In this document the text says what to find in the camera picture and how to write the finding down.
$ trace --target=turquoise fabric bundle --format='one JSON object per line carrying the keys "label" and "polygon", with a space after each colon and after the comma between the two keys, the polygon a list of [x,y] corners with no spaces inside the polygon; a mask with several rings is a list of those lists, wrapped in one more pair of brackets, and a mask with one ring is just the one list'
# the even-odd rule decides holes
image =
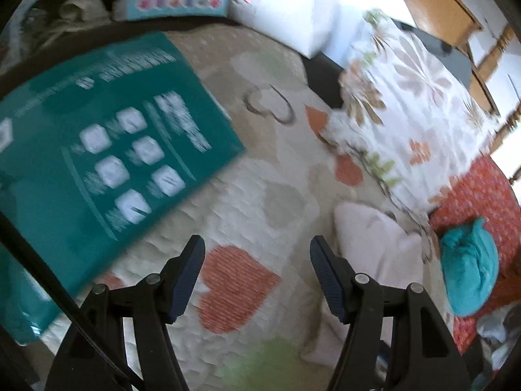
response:
{"label": "turquoise fabric bundle", "polygon": [[499,272],[499,256],[485,219],[450,229],[440,240],[441,269],[457,316],[476,313],[488,300]]}

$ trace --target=bedspread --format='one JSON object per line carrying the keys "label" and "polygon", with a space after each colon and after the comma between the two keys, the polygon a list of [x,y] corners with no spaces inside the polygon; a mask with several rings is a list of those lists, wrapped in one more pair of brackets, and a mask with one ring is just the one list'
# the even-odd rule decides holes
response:
{"label": "bedspread", "polygon": [[[351,156],[330,151],[318,132],[330,108],[306,85],[298,55],[242,27],[167,33],[230,114],[244,156],[172,210],[105,276],[111,287],[158,272],[197,233],[206,261],[189,306],[167,325],[190,389],[321,390],[331,371],[299,356],[316,335],[321,291],[309,261],[314,235],[335,241],[340,201],[393,212],[419,230]],[[439,262],[424,241],[425,285],[446,310]],[[68,322],[43,335],[57,351]],[[139,371],[131,322],[129,364]]]}

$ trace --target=floral fabric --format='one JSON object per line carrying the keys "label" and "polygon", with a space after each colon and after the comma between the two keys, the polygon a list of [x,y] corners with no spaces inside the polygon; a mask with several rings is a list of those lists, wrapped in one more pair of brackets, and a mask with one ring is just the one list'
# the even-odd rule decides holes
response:
{"label": "floral fabric", "polygon": [[485,229],[498,248],[500,278],[478,313],[465,318],[455,317],[454,340],[461,353],[476,336],[478,318],[521,299],[521,276],[518,276],[515,266],[521,232],[519,204],[509,181],[488,155],[475,160],[467,175],[446,194],[429,223],[441,236],[447,229],[477,217],[487,219]]}
{"label": "floral fabric", "polygon": [[394,201],[427,222],[497,122],[423,46],[381,12],[364,15],[340,75],[342,110],[322,136],[364,158]]}

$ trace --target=wooden chair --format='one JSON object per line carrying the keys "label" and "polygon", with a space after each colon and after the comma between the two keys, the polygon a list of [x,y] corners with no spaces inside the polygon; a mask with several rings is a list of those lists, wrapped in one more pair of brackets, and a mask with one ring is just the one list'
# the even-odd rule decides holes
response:
{"label": "wooden chair", "polygon": [[418,28],[464,48],[470,35],[483,27],[461,0],[405,0]]}

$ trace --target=red patterned fabric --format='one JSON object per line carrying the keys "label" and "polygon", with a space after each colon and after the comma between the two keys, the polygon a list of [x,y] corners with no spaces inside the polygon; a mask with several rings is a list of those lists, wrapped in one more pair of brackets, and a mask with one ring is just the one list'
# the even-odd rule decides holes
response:
{"label": "red patterned fabric", "polygon": [[500,278],[490,299],[478,313],[455,318],[454,340],[461,353],[476,336],[476,319],[521,299],[521,278],[515,276],[513,269],[521,231],[519,204],[509,181],[488,155],[475,160],[467,175],[431,215],[430,226],[441,236],[447,229],[477,217],[487,219],[485,229],[498,248]]}

